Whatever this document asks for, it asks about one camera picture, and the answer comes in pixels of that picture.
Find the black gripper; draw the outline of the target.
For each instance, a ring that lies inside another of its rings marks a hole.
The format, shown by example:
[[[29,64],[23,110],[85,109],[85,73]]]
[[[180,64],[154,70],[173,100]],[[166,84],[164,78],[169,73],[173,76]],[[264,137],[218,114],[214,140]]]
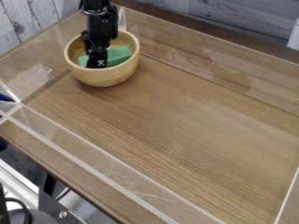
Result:
[[[86,29],[81,32],[87,54],[86,68],[104,68],[109,42],[117,37],[117,7],[110,0],[81,0]]]

